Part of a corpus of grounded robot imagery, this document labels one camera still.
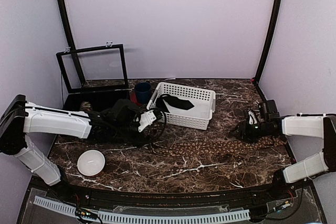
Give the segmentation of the brown floral patterned tie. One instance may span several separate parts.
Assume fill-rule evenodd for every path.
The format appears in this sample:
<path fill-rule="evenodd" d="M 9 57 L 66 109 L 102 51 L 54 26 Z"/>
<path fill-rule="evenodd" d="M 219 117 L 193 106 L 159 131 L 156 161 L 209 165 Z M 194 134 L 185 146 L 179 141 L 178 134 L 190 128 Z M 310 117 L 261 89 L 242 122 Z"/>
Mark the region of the brown floral patterned tie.
<path fill-rule="evenodd" d="M 257 143 L 245 143 L 242 141 L 228 140 L 208 140 L 208 141 L 188 141 L 172 144 L 152 143 L 153 152 L 158 155 L 178 157 L 178 156 L 200 156 L 209 154 L 228 154 L 241 151 L 256 151 L 270 147 L 286 145 L 287 142 L 279 138 L 263 137 Z"/>

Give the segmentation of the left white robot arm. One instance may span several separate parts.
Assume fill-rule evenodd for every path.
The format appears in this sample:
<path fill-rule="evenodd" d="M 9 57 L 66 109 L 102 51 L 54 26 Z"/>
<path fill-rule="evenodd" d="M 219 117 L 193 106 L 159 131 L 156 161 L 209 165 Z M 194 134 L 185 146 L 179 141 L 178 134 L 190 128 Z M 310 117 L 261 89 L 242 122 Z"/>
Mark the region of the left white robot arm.
<path fill-rule="evenodd" d="M 67 135 L 93 143 L 130 143 L 135 147 L 154 142 L 145 129 L 153 123 L 166 121 L 160 109 L 143 111 L 127 99 L 119 99 L 113 107 L 101 112 L 89 108 L 66 111 L 48 108 L 26 101 L 17 95 L 1 116 L 1 152 L 15 156 L 37 174 L 63 201 L 74 197 L 65 172 L 51 162 L 31 141 L 29 133 Z"/>

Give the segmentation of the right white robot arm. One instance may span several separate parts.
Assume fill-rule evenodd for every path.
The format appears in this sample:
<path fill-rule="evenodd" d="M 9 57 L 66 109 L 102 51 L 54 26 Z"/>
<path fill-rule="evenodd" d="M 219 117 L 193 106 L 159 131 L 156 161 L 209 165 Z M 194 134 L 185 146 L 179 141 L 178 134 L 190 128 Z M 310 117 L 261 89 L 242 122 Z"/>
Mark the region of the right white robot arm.
<path fill-rule="evenodd" d="M 249 109 L 230 135 L 245 143 L 258 143 L 263 137 L 281 137 L 290 140 L 319 140 L 320 150 L 294 164 L 274 172 L 268 195 L 280 199 L 288 185 L 300 180 L 314 179 L 335 172 L 335 114 L 280 115 L 275 100 L 258 104 L 259 113 Z"/>

